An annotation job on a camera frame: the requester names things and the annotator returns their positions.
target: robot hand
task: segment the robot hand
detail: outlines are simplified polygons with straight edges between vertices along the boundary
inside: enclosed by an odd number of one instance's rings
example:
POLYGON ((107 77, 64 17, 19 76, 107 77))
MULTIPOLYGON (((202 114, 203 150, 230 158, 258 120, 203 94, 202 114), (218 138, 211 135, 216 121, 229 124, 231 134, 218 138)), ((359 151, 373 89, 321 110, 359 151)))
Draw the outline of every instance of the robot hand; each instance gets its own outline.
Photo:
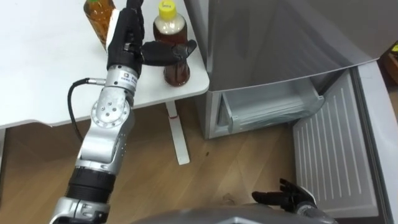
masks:
POLYGON ((106 80, 87 78, 86 83, 104 85, 91 110, 90 128, 81 145, 67 192, 58 200, 51 224, 105 223, 125 153, 126 138, 134 125, 132 107, 142 65, 165 66, 185 60, 196 48, 161 42, 143 45, 142 0, 128 0, 118 13, 108 47, 106 80))
POLYGON ((314 196, 303 187, 280 179, 280 192, 253 192, 252 197, 257 203, 277 205, 290 213, 313 218, 324 224, 337 224, 325 212, 319 210, 314 196))

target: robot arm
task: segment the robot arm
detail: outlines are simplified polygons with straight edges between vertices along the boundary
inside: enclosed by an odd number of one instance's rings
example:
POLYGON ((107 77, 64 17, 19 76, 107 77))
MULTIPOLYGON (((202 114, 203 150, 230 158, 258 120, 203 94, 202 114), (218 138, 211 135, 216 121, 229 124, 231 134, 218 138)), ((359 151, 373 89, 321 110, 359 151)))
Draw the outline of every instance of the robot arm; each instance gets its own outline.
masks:
POLYGON ((108 47, 106 81, 88 79, 88 83, 104 85, 104 88, 92 107, 90 128, 51 224, 106 222, 108 200, 121 167, 126 138, 134 126, 132 108, 142 65, 173 65, 185 60, 197 46, 194 40, 187 45, 170 46, 160 42, 143 45, 141 5, 142 0, 128 0, 126 8, 118 14, 108 47))

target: floor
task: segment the floor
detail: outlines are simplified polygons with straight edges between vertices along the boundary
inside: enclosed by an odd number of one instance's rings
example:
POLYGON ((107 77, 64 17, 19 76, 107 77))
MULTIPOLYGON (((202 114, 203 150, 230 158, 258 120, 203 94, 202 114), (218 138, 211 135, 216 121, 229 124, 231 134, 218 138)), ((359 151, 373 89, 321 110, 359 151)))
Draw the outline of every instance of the floor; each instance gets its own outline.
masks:
MULTIPOLYGON (((108 223, 176 208, 249 203, 253 190, 278 190, 280 177, 295 180, 287 125, 205 141, 192 99, 177 102, 177 108, 191 163, 177 164, 164 105, 136 110, 108 223)), ((88 122, 79 127, 85 133, 88 122)), ((65 193, 79 145, 70 125, 8 129, 0 223, 47 223, 65 193)))
POLYGON ((398 120, 398 90, 390 91, 390 100, 398 120))

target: plastic bottle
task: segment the plastic bottle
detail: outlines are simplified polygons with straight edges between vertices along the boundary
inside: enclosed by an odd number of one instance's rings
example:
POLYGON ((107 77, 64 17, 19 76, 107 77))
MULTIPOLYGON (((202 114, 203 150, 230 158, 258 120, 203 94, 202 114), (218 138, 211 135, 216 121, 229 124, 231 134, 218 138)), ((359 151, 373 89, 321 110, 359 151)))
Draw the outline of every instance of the plastic bottle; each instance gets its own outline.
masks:
MULTIPOLYGON (((177 13, 173 1, 162 1, 159 4, 159 16, 154 21, 154 36, 155 40, 170 45, 188 42, 187 23, 184 17, 177 13)), ((190 78, 187 61, 165 67, 164 78, 172 86, 185 84, 190 78)))
POLYGON ((398 58, 398 42, 396 42, 396 44, 392 47, 391 53, 393 56, 395 56, 395 58, 398 58))
POLYGON ((99 41, 105 49, 109 20, 115 8, 112 0, 86 0, 83 7, 86 16, 94 28, 99 41))

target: black cable connector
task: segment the black cable connector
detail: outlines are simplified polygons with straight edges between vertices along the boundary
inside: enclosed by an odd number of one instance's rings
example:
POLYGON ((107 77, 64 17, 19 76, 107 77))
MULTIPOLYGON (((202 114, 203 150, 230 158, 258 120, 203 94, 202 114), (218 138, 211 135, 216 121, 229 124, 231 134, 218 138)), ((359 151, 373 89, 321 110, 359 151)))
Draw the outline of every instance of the black cable connector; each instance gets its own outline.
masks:
POLYGON ((89 78, 84 78, 82 80, 78 80, 78 81, 74 82, 72 84, 72 86, 69 88, 69 92, 68 92, 68 111, 69 111, 69 116, 70 116, 70 120, 72 121, 72 126, 73 126, 73 128, 75 130, 77 138, 80 140, 80 142, 83 142, 83 137, 81 136, 80 131, 77 128, 75 115, 73 115, 72 93, 73 93, 73 89, 75 89, 75 87, 80 86, 80 85, 84 85, 84 84, 88 84, 88 80, 89 80, 89 78))

